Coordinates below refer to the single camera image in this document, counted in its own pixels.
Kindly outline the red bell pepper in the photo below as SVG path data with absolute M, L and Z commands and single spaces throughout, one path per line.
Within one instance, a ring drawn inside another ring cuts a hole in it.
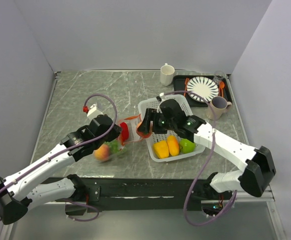
M 125 142 L 129 139 L 130 133 L 129 133 L 129 127 L 125 122 L 120 123 L 120 127 L 122 128 L 121 131 L 121 141 Z

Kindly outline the clear zip bag orange zipper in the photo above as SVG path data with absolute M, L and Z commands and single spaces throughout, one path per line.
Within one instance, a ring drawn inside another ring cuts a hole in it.
M 142 121 L 141 114 L 130 116 L 130 117 L 120 119 L 117 121 L 117 125 L 119 127 L 120 127 L 120 123 L 122 123 L 122 122 L 125 122 L 127 124 L 128 130 L 129 130 L 129 138 L 128 138 L 128 140 L 122 142 L 121 133 L 120 133 L 119 137 L 117 137 L 115 140 L 119 140 L 121 142 L 123 149 L 115 154 L 110 154 L 108 160 L 124 153 L 127 150 L 127 148 L 126 148 L 127 144 L 134 143 L 134 142 L 140 142 L 143 140 L 143 138 L 141 138 L 136 132 L 137 125 L 141 121 Z

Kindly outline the peach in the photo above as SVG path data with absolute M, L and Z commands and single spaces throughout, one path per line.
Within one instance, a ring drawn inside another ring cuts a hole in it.
M 110 157 L 110 147 L 107 144 L 102 144 L 97 150 L 93 152 L 93 156 L 100 162 L 106 162 Z
M 136 133 L 143 139 L 147 139 L 149 138 L 151 135 L 152 135 L 152 132 L 150 131 L 148 134 L 145 134 L 145 133 L 142 133 L 140 132 L 138 129 L 139 129 L 139 126 L 141 125 L 141 122 L 139 122 L 136 126 Z

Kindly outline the white plastic perforated basket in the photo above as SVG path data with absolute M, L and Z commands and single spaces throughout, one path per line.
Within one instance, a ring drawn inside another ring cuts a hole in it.
M 183 95 L 168 95 L 167 99 L 174 99 L 185 112 L 186 115 L 192 115 L 190 105 Z M 146 115 L 147 109 L 155 109 L 159 107 L 160 102 L 154 97 L 141 101 L 138 104 L 140 119 Z M 171 162 L 189 158 L 202 153 L 205 147 L 194 143 L 186 143 L 174 131 L 168 130 L 167 133 L 155 134 L 154 132 L 145 139 L 150 157 L 157 163 Z

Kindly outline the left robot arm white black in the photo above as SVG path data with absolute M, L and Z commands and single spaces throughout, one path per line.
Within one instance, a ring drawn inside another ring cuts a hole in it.
M 55 172 L 91 155 L 105 142 L 117 139 L 122 128 L 106 114 L 70 132 L 46 155 L 28 167 L 0 177 L 0 222 L 10 225 L 29 210 L 55 200 L 79 201 L 87 194 L 76 174 L 49 184 L 44 181 Z

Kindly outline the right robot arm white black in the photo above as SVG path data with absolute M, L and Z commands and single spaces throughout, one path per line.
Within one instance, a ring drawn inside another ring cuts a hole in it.
M 141 125 L 138 132 L 163 135 L 174 132 L 182 139 L 213 150 L 237 167 L 236 171 L 212 173 L 204 193 L 216 199 L 227 191 L 245 191 L 253 197 L 261 197 L 276 174 L 271 151 L 261 146 L 255 148 L 241 143 L 215 129 L 204 119 L 186 110 L 180 100 L 167 98 L 152 104 L 144 100 L 139 103 Z

